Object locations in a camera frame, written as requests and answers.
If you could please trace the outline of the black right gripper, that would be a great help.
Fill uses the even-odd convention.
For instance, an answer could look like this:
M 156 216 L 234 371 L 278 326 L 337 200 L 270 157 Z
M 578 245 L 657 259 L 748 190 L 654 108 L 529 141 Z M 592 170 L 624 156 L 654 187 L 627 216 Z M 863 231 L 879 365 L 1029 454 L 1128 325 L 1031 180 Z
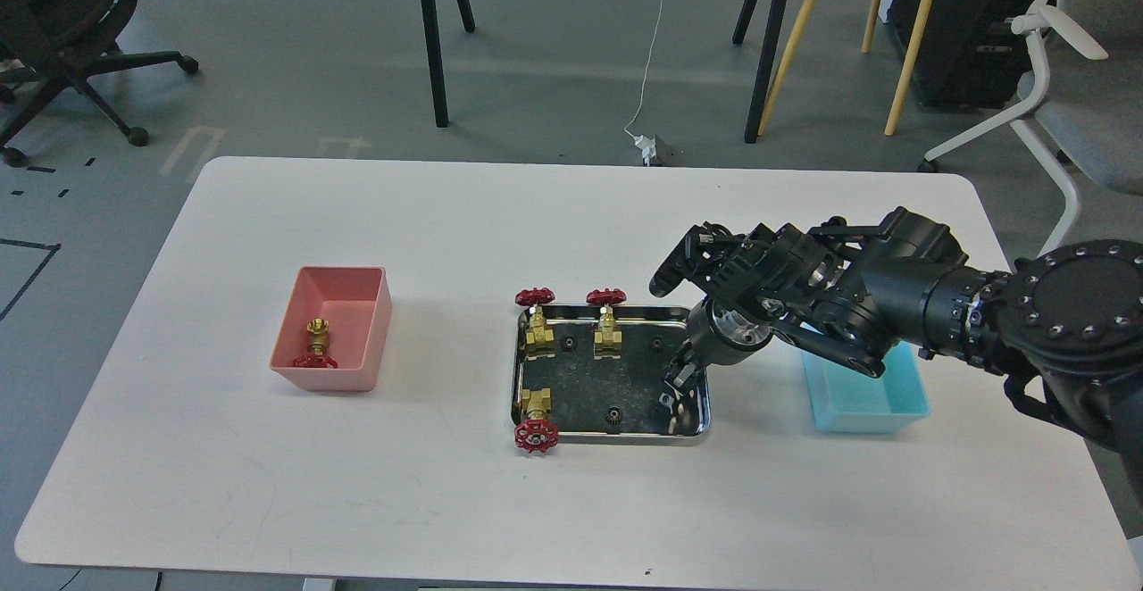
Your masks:
M 688 338 L 662 376 L 672 409 L 698 412 L 697 383 L 711 364 L 740 364 L 772 340 L 880 377 L 893 338 L 870 277 L 889 265 L 889 249 L 885 230 L 844 221 L 808 232 L 789 224 L 746 234 L 717 222 L 692 226 L 648 285 L 655 297 L 684 280 L 703 294 L 688 318 Z

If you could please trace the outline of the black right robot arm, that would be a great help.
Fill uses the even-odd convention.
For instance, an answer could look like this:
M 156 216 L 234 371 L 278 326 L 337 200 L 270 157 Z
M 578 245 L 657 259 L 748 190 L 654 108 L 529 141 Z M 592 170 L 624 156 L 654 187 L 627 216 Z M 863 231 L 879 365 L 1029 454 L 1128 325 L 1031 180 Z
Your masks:
M 648 286 L 703 293 L 663 380 L 681 392 L 712 364 L 732 366 L 782 340 L 884 375 L 897 343 L 1004 376 L 1016 412 L 1120 456 L 1140 496 L 1140 243 L 1061 246 L 1014 272 L 968 265 L 951 229 L 898 207 L 877 225 L 836 216 L 809 230 L 687 230 Z

